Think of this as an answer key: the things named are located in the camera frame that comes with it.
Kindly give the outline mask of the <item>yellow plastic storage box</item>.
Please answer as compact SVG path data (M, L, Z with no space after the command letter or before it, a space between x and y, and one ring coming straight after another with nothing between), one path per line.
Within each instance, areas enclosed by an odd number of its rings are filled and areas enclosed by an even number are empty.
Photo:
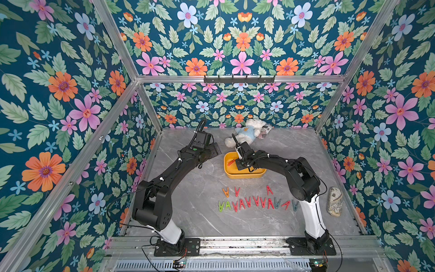
M266 169L246 169L239 171L236 167L236 162L234 162L229 167L227 166L227 163L230 160L236 160L239 156L237 152L231 151L225 154L224 156L224 172L230 179L256 179L261 178L266 172Z

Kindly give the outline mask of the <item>red clothespin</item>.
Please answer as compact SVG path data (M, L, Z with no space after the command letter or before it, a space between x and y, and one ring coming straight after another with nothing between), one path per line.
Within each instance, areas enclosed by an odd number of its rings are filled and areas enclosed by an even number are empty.
M234 188L234 195L235 195L235 197L239 196L240 190L241 190L241 188Z

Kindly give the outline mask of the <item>orange clothespin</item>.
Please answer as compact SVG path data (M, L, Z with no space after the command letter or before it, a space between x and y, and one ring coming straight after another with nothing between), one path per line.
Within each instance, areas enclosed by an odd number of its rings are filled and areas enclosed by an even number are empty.
M223 193L224 193L226 198L230 197L230 189L229 189L229 187L227 187L226 189L223 188L222 191L223 191Z

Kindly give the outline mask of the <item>red clothespin placed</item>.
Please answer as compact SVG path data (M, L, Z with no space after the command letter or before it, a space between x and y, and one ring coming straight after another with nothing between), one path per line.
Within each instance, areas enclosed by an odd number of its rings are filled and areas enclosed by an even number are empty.
M245 198L245 202L248 208L251 208L251 197Z
M232 202L232 206L233 206L233 210L235 212L238 212L238 210L239 210L239 203L237 201L236 202Z
M275 209L274 202L270 198L268 199L268 202L267 202L267 208L268 209Z
M260 205L260 197L259 196L257 196L257 197L253 196L253 200L254 200L254 203L256 204L256 206Z
M266 202L267 202L267 198L260 197L260 203L263 209L266 207Z
M239 199L239 209L240 210L246 209L245 202L243 201L243 199Z
M292 201L291 201L291 200L289 200L289 201L283 203L283 204L281 205L281 207L284 208L284 210L288 210L290 204L292 204Z

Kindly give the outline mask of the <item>green clothespin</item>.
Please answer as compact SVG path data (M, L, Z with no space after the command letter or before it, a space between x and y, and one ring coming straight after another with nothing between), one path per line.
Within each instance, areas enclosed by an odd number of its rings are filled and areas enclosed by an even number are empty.
M224 207L225 207L225 202L224 201L223 202L219 201L219 211L220 212L222 212L224 210Z
M230 204L229 201L227 201L227 202L225 203L225 210L232 210L232 208L231 208L231 204Z

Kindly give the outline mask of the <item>teal clothespin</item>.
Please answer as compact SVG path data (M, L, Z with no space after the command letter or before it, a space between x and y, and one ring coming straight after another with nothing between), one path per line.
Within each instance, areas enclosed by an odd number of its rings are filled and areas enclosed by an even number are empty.
M274 198L274 207L275 209L278 209L280 207L282 199L277 199L276 197Z
M293 209L293 211L294 211L294 212L297 212L298 207L299 207L299 201L293 199L293 200L292 200L292 209Z

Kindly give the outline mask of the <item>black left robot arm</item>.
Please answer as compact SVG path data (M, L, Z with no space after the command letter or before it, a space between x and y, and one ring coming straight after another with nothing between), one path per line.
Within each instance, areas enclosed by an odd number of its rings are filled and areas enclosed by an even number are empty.
M177 152L177 159L165 171L141 181L134 192L131 218L138 228L154 231L171 253L185 250L185 233L172 220L172 193L188 173L221 154L214 136L204 131L206 123L203 119L198 124L189 144Z

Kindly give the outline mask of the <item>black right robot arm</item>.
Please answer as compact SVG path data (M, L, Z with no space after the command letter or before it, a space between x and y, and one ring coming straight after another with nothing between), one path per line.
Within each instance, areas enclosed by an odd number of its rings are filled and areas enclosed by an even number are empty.
M247 142L239 142L233 134L238 170L271 170L283 175L291 195L297 199L305 222L305 250L311 255L321 255L334 248L333 237L327 230L321 214L319 196L323 181L304 157L287 159L263 150L254 151Z

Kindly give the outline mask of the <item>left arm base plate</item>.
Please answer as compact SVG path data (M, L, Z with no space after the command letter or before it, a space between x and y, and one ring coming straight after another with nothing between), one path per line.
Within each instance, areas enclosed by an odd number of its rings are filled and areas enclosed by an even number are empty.
M177 244L170 244L158 240L155 246L155 257L199 256L201 248L200 238L182 238Z

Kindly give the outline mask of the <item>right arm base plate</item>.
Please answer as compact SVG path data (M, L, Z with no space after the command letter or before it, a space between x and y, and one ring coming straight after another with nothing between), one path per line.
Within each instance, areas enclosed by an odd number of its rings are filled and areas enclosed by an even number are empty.
M287 238L293 256L336 256L337 251L331 238L321 241L307 238Z

